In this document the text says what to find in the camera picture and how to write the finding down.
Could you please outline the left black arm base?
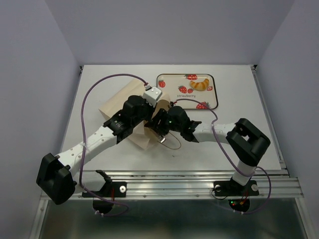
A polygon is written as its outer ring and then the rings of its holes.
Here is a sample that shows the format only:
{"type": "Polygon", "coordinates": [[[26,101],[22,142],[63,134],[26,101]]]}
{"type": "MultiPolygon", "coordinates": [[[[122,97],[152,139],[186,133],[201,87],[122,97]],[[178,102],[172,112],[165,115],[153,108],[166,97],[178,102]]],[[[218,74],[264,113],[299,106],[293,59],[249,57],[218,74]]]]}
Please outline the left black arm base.
{"type": "Polygon", "coordinates": [[[127,182],[105,183],[99,191],[94,191],[99,197],[109,198],[107,201],[100,200],[88,192],[82,193],[83,198],[93,198],[92,207],[95,215],[101,217],[119,216],[129,210],[129,206],[116,202],[116,198],[125,198],[127,193],[127,182]]]}

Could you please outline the fake croissant bread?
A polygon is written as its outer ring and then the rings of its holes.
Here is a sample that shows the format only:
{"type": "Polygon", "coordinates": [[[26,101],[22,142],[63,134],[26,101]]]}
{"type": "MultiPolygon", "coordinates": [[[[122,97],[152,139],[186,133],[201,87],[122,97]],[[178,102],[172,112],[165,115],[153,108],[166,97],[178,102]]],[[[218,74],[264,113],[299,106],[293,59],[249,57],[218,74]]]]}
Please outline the fake croissant bread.
{"type": "Polygon", "coordinates": [[[209,86],[209,79],[204,79],[202,82],[190,81],[190,87],[195,91],[205,91],[209,86]]]}

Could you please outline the metal tongs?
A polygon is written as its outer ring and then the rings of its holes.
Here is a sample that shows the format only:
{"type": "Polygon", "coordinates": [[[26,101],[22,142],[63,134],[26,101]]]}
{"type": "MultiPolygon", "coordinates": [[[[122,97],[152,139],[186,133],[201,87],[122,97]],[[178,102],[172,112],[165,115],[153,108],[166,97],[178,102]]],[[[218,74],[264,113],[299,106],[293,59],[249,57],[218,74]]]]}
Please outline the metal tongs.
{"type": "Polygon", "coordinates": [[[165,141],[166,141],[166,137],[165,136],[162,136],[162,135],[158,136],[158,142],[159,143],[163,144],[165,141]]]}

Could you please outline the beige paper bag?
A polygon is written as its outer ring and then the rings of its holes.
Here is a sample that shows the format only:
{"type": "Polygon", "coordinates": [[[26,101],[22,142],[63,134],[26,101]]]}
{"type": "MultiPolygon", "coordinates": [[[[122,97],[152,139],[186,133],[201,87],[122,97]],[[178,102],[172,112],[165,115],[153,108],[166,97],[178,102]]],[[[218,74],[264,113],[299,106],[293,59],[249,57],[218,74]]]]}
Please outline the beige paper bag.
{"type": "MultiPolygon", "coordinates": [[[[104,119],[110,119],[115,113],[123,108],[124,102],[131,95],[141,96],[145,91],[144,84],[138,79],[132,79],[128,84],[115,93],[109,100],[99,107],[99,111],[104,119]]],[[[160,140],[157,134],[145,127],[147,122],[139,123],[131,135],[126,140],[140,147],[141,149],[149,149],[154,145],[159,145],[160,140]]]]}

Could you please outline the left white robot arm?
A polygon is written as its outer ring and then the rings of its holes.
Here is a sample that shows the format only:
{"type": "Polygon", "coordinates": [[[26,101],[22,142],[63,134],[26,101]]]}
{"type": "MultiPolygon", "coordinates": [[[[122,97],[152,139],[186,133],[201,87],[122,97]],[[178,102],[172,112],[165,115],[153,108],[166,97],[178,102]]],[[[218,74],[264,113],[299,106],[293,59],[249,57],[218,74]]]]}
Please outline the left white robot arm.
{"type": "Polygon", "coordinates": [[[86,138],[85,142],[57,155],[46,154],[40,164],[37,185],[55,204],[66,202],[80,183],[74,177],[83,172],[84,164],[127,138],[141,122],[150,120],[156,105],[157,100],[150,96],[129,96],[122,109],[86,138]]]}

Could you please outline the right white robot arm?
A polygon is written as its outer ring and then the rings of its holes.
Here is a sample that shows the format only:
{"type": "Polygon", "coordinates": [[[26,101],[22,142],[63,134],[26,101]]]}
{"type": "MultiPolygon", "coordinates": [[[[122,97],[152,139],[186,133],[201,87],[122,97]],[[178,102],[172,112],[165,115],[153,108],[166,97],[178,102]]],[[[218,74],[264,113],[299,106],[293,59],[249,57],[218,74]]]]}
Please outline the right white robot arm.
{"type": "Polygon", "coordinates": [[[269,138],[245,118],[231,124],[206,124],[191,120],[180,106],[167,111],[160,109],[145,127],[160,136],[178,132],[188,142],[216,142],[235,169],[229,182],[234,194],[247,189],[248,181],[271,144],[269,138]]]}

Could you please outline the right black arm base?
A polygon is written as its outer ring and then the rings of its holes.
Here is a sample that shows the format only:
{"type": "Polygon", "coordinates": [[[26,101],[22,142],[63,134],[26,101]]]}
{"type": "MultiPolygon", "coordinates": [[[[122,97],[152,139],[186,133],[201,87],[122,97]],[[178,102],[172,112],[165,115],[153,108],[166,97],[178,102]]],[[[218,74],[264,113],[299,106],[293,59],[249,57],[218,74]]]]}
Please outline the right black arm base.
{"type": "Polygon", "coordinates": [[[231,209],[246,213],[250,208],[249,197],[259,196],[259,189],[255,180],[249,180],[245,186],[242,186],[230,179],[214,181],[211,195],[218,200],[228,199],[231,209]]]}

